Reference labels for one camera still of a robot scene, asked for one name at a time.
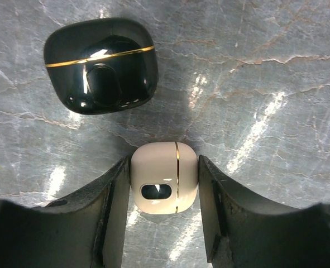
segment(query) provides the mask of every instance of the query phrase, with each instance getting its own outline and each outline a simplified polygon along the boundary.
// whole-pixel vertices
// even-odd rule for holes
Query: black oval button
[[[167,184],[148,184],[141,188],[141,194],[145,199],[166,199],[171,193],[171,187]]]
[[[87,73],[90,92],[100,106],[112,106],[120,101],[121,89],[114,69],[106,65],[96,66]]]

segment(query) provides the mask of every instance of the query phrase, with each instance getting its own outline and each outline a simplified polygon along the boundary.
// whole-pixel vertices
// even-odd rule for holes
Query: white earbud case
[[[193,204],[197,194],[197,156],[180,142],[143,145],[131,158],[130,181],[135,204],[143,212],[182,212]]]

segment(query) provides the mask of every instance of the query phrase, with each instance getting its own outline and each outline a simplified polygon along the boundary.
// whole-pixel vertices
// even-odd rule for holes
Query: black earbud case
[[[134,108],[154,94],[154,43],[139,23],[105,18],[55,31],[44,60],[53,87],[70,110],[101,114]]]

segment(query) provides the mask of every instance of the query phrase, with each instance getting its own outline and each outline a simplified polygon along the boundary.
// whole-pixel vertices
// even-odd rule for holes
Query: gray marble surface
[[[81,116],[42,59],[61,26],[127,17],[152,35],[160,80],[129,111]],[[330,202],[330,1],[0,0],[0,198],[45,205],[143,144],[181,141],[255,192]],[[199,200],[129,204],[123,267],[207,267]]]

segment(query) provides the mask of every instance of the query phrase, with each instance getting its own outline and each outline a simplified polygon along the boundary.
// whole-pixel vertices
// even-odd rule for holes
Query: gold stripe
[[[180,186],[180,151],[178,150],[178,144],[175,142],[176,145],[176,153],[177,153],[177,196],[176,200],[179,199],[179,186]]]
[[[110,55],[101,55],[101,56],[97,56],[97,57],[93,57],[93,58],[63,61],[62,63],[49,63],[49,64],[46,64],[46,67],[52,68],[52,67],[67,66],[67,65],[72,65],[72,64],[88,63],[90,61],[95,61],[95,60],[103,60],[103,59],[113,58],[113,57],[117,57],[117,56],[125,56],[125,55],[130,55],[130,54],[135,54],[135,53],[141,53],[141,52],[152,50],[154,48],[155,48],[155,46],[152,45],[152,46],[144,47],[143,49],[134,49],[134,50],[114,53],[114,54],[110,54]]]

